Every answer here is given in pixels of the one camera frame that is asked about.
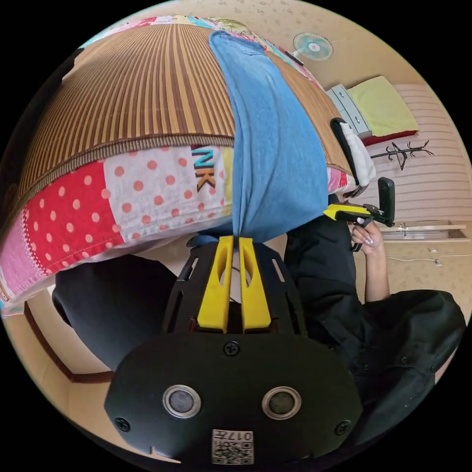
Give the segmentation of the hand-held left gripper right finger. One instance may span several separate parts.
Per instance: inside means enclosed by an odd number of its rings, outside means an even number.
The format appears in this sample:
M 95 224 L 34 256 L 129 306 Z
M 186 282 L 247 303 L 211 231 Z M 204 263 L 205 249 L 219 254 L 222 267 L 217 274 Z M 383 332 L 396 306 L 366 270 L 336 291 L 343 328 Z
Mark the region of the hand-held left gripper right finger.
M 241 237 L 238 252 L 243 329 L 267 330 L 271 324 L 271 316 L 253 240 Z

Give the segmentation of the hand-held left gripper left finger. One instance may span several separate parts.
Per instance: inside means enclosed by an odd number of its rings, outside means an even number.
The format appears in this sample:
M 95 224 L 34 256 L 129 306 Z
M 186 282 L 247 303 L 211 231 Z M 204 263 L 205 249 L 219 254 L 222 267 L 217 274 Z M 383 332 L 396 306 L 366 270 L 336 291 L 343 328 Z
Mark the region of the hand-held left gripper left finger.
M 234 237 L 220 238 L 210 266 L 197 323 L 204 330 L 227 332 Z

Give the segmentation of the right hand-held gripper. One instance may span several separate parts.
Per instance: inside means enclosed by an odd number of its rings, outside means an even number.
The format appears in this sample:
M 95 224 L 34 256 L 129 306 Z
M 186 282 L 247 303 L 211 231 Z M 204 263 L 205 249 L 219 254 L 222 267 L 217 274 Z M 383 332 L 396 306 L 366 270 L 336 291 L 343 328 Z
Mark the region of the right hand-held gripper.
M 377 226 L 385 226 L 392 228 L 395 225 L 394 217 L 391 213 L 385 210 L 377 208 L 375 206 L 359 206 L 348 203 L 342 204 L 330 204 L 324 211 L 324 216 L 330 218 L 333 221 L 349 222 L 353 227 L 355 224 L 365 224 L 375 222 Z M 357 246 L 353 246 L 352 251 L 361 251 Z

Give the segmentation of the person's right hand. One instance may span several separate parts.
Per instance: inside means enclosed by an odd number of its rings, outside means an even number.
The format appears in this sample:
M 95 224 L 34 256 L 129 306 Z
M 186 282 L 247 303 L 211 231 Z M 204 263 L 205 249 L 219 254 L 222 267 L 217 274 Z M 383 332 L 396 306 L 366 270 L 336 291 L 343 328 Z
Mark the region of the person's right hand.
M 351 229 L 351 240 L 366 256 L 385 256 L 382 233 L 373 221 L 367 225 L 355 224 Z

